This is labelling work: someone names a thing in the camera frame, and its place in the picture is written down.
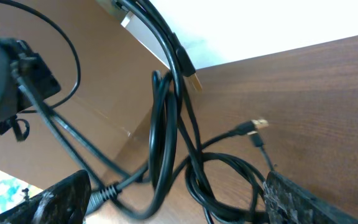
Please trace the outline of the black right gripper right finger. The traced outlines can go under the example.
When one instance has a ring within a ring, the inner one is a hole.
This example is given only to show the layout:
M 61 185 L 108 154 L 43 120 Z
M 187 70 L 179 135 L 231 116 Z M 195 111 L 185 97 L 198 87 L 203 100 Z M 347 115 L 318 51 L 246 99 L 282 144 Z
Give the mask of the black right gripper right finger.
M 264 182 L 264 201 L 270 223 L 358 224 L 357 218 L 275 171 Z

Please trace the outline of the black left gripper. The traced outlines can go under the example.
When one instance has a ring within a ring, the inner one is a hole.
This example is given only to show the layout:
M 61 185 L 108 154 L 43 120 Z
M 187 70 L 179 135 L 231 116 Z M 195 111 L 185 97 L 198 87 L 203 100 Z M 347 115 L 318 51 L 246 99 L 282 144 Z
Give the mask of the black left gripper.
M 20 91 L 19 84 L 12 76 L 13 63 L 18 63 L 18 71 L 33 83 L 45 100 L 60 90 L 51 71 L 38 53 L 32 51 L 27 42 L 16 39 L 0 39 L 0 135 L 12 129 L 16 136 L 27 136 L 29 122 L 19 119 L 17 114 L 32 106 Z

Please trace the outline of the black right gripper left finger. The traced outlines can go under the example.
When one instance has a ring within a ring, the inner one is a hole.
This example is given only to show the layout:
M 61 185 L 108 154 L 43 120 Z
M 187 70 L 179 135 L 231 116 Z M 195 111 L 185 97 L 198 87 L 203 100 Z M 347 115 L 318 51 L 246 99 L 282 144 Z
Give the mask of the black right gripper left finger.
M 41 193 L 0 214 L 0 224 L 79 224 L 85 219 L 91 182 L 79 170 Z

